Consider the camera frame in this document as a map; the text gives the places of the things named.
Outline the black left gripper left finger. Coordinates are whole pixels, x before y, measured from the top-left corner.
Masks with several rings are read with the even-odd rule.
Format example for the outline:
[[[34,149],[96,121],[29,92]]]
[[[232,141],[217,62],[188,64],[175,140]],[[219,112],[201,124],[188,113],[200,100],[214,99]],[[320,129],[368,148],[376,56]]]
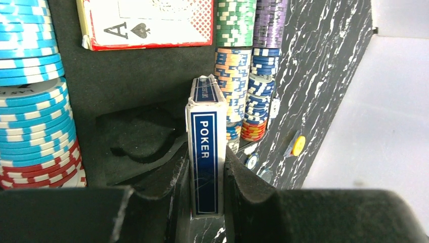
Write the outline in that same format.
[[[188,242],[187,136],[134,185],[1,192],[1,242]]]

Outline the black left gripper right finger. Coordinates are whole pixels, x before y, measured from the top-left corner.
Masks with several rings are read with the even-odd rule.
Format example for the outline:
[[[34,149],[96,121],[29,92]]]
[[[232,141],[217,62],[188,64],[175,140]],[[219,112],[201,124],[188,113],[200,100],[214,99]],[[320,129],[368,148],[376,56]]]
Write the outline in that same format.
[[[428,242],[410,207],[387,190],[280,190],[228,149],[228,242]]]

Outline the blue poker card deck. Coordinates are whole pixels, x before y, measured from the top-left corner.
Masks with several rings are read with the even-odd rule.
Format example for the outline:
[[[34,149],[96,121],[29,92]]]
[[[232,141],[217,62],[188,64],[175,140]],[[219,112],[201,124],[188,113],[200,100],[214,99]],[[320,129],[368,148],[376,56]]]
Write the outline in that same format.
[[[193,218],[224,214],[227,103],[214,75],[193,79],[186,105]]]

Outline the white blue five chip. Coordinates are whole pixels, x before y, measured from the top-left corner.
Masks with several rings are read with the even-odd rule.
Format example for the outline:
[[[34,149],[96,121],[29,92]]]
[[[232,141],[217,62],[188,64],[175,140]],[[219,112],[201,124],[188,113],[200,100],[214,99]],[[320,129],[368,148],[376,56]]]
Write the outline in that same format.
[[[279,113],[281,101],[279,98],[273,98],[270,106],[269,119],[275,119]]]

